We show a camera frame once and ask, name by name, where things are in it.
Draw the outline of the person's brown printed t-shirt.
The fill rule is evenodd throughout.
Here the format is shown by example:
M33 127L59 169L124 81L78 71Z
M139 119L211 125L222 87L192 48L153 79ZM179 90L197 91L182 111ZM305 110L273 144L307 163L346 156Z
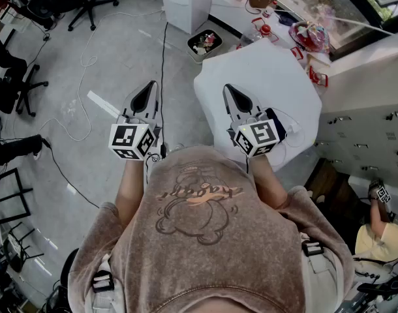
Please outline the person's brown printed t-shirt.
M68 277L72 313L105 254L124 287L126 313L305 313L301 236L322 243L343 267L352 255L302 186L273 209L253 174L204 145L171 152L144 175L144 195L124 228L114 202L103 204Z

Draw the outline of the person's right forearm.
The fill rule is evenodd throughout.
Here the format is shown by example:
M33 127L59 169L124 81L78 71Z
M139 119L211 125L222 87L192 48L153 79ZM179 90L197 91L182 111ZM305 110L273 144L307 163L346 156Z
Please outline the person's right forearm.
M287 201L288 194L268 158L264 155L256 156L250 159L249 164L260 200L273 209L279 209Z

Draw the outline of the dark blue cloth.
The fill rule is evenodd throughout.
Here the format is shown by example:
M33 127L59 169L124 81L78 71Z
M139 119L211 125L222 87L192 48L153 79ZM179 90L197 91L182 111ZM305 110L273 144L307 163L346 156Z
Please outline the dark blue cloth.
M292 26L294 23L299 22L291 13L285 10L275 10L275 14L279 18L279 23L285 26Z

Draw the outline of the white trash bin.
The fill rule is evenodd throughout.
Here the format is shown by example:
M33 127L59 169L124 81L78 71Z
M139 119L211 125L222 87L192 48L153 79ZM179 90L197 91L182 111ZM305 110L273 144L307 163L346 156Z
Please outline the white trash bin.
M223 39L212 29L205 29L187 41L187 53L196 64L213 57L222 47Z

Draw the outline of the black power bank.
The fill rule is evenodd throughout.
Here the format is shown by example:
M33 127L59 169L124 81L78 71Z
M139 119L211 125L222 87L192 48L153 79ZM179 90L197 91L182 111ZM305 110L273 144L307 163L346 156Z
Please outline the black power bank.
M273 111L272 108L266 108L265 113L268 119L273 120L277 134L279 136L279 141L280 142L283 141L286 138L286 130L284 129L282 123L279 121L279 118L277 117L276 113Z

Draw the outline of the white octagonal table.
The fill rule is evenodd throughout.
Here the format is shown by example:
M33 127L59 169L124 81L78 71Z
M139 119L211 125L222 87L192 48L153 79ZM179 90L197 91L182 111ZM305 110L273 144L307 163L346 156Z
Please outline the white octagonal table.
M304 146L291 148L283 140L267 154L275 171L314 143L322 103L290 50L264 38L239 50L205 59L194 79L194 91L212 131L214 146L226 157L244 162L246 154L233 144L227 132L233 122L222 95L227 83L254 94L262 111L272 108L283 127L292 121L303 127Z

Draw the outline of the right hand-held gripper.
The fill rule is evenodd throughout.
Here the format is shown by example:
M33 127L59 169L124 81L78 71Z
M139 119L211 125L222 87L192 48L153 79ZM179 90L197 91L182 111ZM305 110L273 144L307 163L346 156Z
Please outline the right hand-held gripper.
M275 121L269 119L266 112L261 112L262 106L254 94L227 83L222 95L226 112L233 120L227 132L233 144L249 158L270 152L280 142Z

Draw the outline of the white window pole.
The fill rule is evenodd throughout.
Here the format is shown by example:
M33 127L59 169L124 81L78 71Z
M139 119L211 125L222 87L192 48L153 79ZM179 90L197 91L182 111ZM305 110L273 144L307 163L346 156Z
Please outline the white window pole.
M334 16L323 16L323 18L329 19L329 20L335 20L335 21L339 21L339 22L345 22L345 23L349 23L349 24L353 24L353 25L359 25L359 26L362 26L362 27L365 27L365 28L368 28L368 29L372 29L374 31L378 31L380 33L384 33L384 34L386 34L388 36L394 36L395 35L394 33L391 33L389 31L385 31L385 30L383 30L383 29L381 29L379 27L372 26L372 25L370 25L368 23L363 23L363 22L359 22L359 21L349 20L349 19L345 19L345 18L337 18L337 17L334 17Z

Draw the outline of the person's left forearm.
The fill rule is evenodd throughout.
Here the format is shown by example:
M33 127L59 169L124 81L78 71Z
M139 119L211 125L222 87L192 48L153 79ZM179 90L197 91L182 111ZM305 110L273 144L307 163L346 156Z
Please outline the person's left forearm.
M117 196L115 206L119 213L119 219L124 228L131 222L136 214L144 195L144 163L137 160L128 160Z

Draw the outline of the white water dispenser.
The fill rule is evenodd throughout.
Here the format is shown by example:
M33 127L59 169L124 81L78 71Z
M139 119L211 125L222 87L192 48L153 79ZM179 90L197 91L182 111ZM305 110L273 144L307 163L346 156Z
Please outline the white water dispenser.
M163 0L167 21L193 34L208 19L212 0Z

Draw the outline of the black metal frame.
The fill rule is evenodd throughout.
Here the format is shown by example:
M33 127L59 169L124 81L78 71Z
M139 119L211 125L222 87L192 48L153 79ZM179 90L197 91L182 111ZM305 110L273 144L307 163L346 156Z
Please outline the black metal frame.
M19 174L19 171L17 168L13 168L11 170L5 171L4 173L1 173L0 174L0 182L4 178L9 177L9 176L14 177L15 191L12 194L9 194L7 196L0 198L0 203L3 203L4 201L12 200L12 199L19 199L21 201L23 211L21 213L18 213L17 215L0 218L0 224L6 224L6 223L9 223L12 221L21 220L21 219L29 217L31 215L29 206L25 199L25 195L29 192L32 192L33 188L24 188L23 187L22 181L20 179L20 174Z

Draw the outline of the small red-capped bottle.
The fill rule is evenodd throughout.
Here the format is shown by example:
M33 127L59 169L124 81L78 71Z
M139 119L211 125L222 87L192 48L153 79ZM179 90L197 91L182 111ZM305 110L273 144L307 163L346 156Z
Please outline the small red-capped bottle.
M273 0L268 4L268 6L262 11L262 16L264 18L269 18L273 14L275 14L275 11L277 9L277 1Z

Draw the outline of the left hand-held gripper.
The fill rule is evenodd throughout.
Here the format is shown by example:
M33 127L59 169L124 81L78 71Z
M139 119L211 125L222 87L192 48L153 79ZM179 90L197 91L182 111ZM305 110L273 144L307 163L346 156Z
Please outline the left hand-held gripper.
M157 121L159 85L151 80L124 101L123 111L111 125L108 148L123 160L145 160L161 133Z

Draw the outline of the pile of clear empty jugs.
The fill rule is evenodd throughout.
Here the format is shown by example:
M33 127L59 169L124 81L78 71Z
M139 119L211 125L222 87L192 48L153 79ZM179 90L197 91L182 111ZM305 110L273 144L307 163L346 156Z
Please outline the pile of clear empty jugs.
M252 20L250 26L244 30L236 48L244 48L260 39L266 38L272 44L290 50L296 60L304 68L310 80L318 86L327 88L329 85L329 77L326 73L322 72L321 69L329 66L328 54L308 52L297 44L289 33L288 37L289 39L285 40L277 35L270 27L267 18L255 18Z

